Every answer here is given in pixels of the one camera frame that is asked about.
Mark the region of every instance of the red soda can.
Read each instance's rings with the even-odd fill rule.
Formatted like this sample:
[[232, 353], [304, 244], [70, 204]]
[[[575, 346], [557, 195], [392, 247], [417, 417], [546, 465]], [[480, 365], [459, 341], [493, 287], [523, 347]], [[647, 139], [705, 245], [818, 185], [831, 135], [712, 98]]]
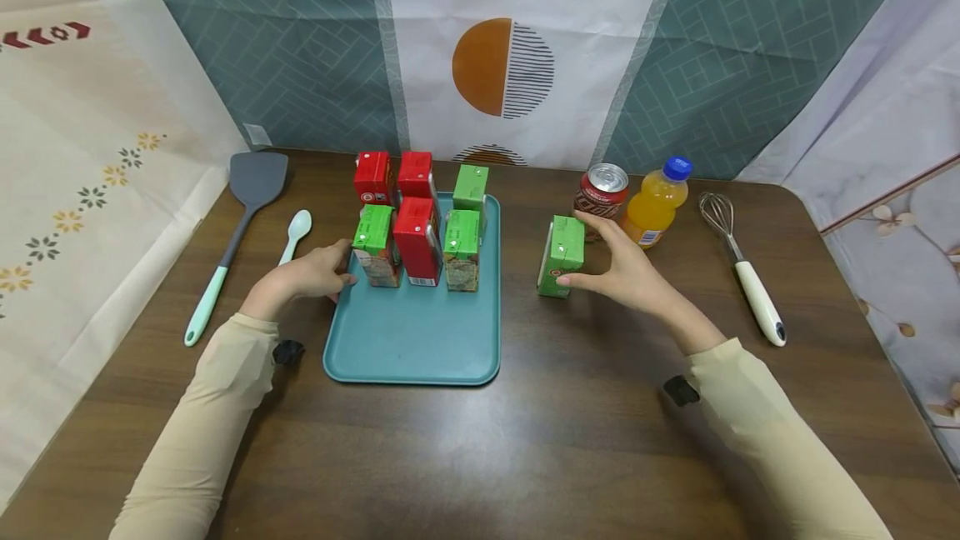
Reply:
[[[573, 198], [573, 209], [595, 214], [599, 218], [617, 217], [620, 205], [630, 193], [630, 178], [611, 162], [599, 162], [590, 167], [580, 178], [580, 190]], [[587, 228], [587, 240], [600, 238], [597, 232]]]

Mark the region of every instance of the teal tray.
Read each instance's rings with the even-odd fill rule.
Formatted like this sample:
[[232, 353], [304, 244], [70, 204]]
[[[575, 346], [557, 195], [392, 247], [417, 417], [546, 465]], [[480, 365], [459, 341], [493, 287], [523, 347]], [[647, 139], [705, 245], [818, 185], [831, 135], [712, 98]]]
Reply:
[[[453, 195], [440, 192], [440, 210]], [[487, 197], [477, 292], [448, 292], [447, 269], [437, 287], [372, 287], [350, 257], [355, 286], [343, 290], [333, 315], [323, 369], [337, 382], [480, 386], [500, 369], [500, 203]], [[446, 223], [441, 223], [441, 238]]]

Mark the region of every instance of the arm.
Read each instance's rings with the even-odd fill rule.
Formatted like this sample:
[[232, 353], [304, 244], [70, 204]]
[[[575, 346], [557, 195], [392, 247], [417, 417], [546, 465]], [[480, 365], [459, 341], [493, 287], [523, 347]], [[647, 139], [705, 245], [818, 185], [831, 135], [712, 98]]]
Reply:
[[663, 321], [689, 357], [690, 383], [700, 392], [710, 428], [757, 474], [792, 538], [890, 538], [857, 484], [797, 414], [766, 366], [739, 340], [727, 340], [671, 287], [617, 224], [580, 212], [577, 218], [606, 239], [611, 269], [557, 281], [606, 294]]
[[349, 241], [273, 269], [203, 351], [190, 386], [153, 445], [110, 540], [203, 540], [220, 507], [253, 409], [271, 390], [273, 347], [283, 307], [298, 296], [331, 295], [353, 276], [336, 274]]

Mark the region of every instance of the blue bottle cap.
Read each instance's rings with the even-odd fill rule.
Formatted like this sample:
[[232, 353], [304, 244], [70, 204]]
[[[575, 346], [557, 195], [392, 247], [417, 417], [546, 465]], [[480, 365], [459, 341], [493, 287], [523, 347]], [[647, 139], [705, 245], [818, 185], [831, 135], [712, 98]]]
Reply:
[[674, 182], [682, 182], [690, 178], [690, 172], [692, 171], [693, 163], [683, 157], [670, 157], [663, 164], [663, 175]]

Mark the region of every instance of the plastic bottle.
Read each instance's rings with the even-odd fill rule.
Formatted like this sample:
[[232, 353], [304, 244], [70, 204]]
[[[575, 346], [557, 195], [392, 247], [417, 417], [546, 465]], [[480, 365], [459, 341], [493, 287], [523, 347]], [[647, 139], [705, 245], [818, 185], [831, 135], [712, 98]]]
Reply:
[[687, 200], [687, 178], [693, 165], [683, 157], [670, 157], [662, 169], [643, 179], [640, 192], [627, 204], [620, 227], [644, 250], [659, 242], [663, 232]]

